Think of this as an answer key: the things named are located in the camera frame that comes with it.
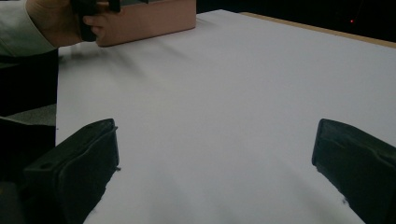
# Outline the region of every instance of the sleeve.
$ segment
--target sleeve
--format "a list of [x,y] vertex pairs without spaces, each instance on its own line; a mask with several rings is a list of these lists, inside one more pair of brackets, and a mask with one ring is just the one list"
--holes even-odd
[[55,47],[35,28],[25,9],[25,0],[0,1],[0,68],[10,57],[27,57]]

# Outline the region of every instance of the hand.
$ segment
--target hand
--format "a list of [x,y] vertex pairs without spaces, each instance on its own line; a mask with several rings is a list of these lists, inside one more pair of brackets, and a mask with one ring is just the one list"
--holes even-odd
[[85,16],[83,21],[90,25],[92,32],[96,35],[96,44],[98,46],[110,46],[111,43],[117,42],[119,36],[119,24],[125,13],[123,8],[120,12],[110,11],[108,2],[99,2],[96,4],[97,14],[94,16]]
[[26,11],[41,34],[56,48],[81,42],[78,16],[70,0],[27,0]]

